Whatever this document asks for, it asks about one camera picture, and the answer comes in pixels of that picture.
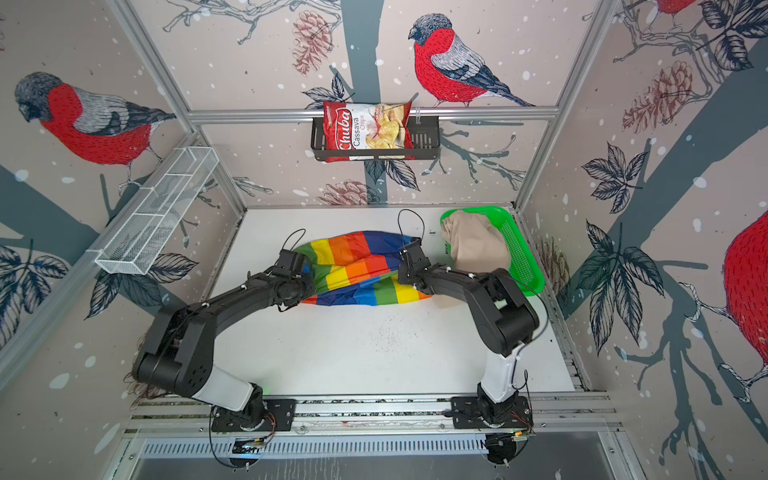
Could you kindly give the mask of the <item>rainbow striped shorts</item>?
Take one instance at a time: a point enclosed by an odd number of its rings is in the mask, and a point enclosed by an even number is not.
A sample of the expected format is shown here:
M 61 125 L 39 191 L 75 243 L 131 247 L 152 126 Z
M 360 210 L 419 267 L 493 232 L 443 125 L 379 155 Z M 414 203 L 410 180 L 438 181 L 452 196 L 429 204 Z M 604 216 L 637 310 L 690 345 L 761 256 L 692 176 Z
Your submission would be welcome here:
M 429 296 L 398 282 L 400 250 L 415 239 L 382 231 L 358 231 L 311 241 L 296 248 L 307 257 L 315 294 L 306 304 L 386 306 L 418 302 Z

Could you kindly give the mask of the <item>beige shorts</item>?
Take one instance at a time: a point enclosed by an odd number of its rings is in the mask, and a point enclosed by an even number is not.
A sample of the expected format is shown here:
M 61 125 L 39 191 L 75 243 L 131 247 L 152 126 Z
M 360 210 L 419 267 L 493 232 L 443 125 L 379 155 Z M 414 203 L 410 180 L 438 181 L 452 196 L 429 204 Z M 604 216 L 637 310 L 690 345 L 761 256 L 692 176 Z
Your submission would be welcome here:
M 454 211 L 441 221 L 441 233 L 459 270 L 488 273 L 511 265 L 506 240 L 484 215 Z

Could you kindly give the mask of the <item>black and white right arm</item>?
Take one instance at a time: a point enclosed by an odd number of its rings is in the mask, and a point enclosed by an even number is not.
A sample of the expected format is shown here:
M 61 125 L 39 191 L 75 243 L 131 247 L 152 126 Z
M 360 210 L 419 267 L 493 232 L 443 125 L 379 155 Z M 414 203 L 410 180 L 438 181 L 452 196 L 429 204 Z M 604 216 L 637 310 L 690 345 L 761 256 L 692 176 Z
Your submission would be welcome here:
M 540 328 L 539 316 L 508 271 L 471 273 L 433 264 L 416 239 L 399 250 L 398 281 L 427 295 L 464 302 L 488 356 L 473 396 L 454 397 L 445 414 L 456 429 L 533 432 L 527 377 L 521 353 Z

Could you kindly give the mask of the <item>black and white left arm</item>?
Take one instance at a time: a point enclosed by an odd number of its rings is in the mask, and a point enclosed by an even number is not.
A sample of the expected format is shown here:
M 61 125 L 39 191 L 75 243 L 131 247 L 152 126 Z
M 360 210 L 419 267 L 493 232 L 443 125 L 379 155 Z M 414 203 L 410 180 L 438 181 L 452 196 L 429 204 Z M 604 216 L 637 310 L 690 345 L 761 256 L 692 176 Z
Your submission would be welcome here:
M 263 388 L 214 361 L 217 337 L 260 310 L 283 312 L 315 294 L 307 256 L 283 249 L 274 265 L 211 299 L 162 310 L 149 328 L 133 363 L 137 382 L 212 407 L 225 431 L 275 427 Z

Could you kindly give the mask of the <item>green plastic tray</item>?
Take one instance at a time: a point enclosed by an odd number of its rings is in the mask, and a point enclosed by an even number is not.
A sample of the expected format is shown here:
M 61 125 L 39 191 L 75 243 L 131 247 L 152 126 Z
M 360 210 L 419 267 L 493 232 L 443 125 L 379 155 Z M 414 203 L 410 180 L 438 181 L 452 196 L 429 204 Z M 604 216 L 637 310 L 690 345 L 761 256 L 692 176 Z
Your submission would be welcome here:
M 440 228 L 441 221 L 457 210 L 486 216 L 490 223 L 502 233 L 511 255 L 511 265 L 508 271 L 514 279 L 522 283 L 521 289 L 526 296 L 535 296 L 544 290 L 546 285 L 544 275 L 518 228 L 515 218 L 507 209 L 498 206 L 483 206 L 449 210 L 440 217 Z M 446 242 L 445 244 L 446 252 L 450 255 L 450 247 Z

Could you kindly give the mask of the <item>red cassava chips bag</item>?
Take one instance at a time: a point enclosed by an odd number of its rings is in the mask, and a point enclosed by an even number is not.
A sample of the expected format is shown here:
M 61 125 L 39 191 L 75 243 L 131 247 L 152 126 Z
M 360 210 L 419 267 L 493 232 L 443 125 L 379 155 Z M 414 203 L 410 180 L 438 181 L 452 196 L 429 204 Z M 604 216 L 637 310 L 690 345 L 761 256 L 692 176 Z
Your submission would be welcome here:
M 404 150 L 413 147 L 407 128 L 412 103 L 323 103 L 324 151 L 340 152 L 326 162 L 369 160 L 361 150 Z

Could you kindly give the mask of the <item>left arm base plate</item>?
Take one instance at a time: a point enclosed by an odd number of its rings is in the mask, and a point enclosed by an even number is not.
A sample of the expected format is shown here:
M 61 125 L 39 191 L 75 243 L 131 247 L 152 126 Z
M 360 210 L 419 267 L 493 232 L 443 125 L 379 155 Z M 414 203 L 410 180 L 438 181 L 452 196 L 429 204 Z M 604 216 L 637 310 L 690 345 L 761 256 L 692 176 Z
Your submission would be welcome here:
M 249 402 L 241 411 L 215 407 L 210 430 L 237 434 L 287 432 L 292 428 L 295 409 L 293 399 L 262 398 Z

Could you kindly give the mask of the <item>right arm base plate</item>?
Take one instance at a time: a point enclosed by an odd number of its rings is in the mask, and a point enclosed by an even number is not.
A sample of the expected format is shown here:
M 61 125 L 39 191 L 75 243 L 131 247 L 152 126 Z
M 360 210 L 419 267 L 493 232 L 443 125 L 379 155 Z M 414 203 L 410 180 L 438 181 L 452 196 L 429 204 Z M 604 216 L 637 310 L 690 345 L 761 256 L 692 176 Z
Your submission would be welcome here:
M 455 429 L 518 429 L 533 427 L 529 399 L 516 394 L 501 403 L 485 396 L 453 397 L 444 415 L 451 418 Z

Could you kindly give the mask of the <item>aluminium horizontal frame bar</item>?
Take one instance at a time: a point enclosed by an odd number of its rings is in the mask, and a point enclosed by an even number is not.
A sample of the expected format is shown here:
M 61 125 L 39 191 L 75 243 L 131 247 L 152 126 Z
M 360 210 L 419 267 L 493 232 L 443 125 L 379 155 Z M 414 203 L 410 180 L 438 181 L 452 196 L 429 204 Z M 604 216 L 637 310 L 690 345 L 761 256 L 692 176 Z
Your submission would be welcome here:
M 453 120 L 555 120 L 561 113 L 554 106 L 549 107 L 413 107 L 412 117 L 439 117 Z M 197 126 L 214 124 L 270 124 L 270 123 L 311 123 L 322 118 L 322 109 L 254 109 L 254 110 L 192 110 L 187 113 L 190 123 Z

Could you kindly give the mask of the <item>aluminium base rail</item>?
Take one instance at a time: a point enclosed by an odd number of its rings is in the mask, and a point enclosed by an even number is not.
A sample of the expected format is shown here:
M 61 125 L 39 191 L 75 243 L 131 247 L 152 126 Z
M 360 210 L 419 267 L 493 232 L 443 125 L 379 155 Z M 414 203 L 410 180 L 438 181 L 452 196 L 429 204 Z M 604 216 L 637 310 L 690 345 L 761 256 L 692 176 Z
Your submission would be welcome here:
M 533 432 L 609 432 L 623 429 L 608 395 L 596 392 L 524 394 L 530 400 Z M 282 435 L 421 434 L 456 430 L 444 412 L 452 398 L 445 395 L 299 396 L 292 428 Z M 212 432 L 210 407 L 192 400 L 167 397 L 142 401 L 121 432 L 204 436 Z M 264 432 L 213 433 L 250 435 Z

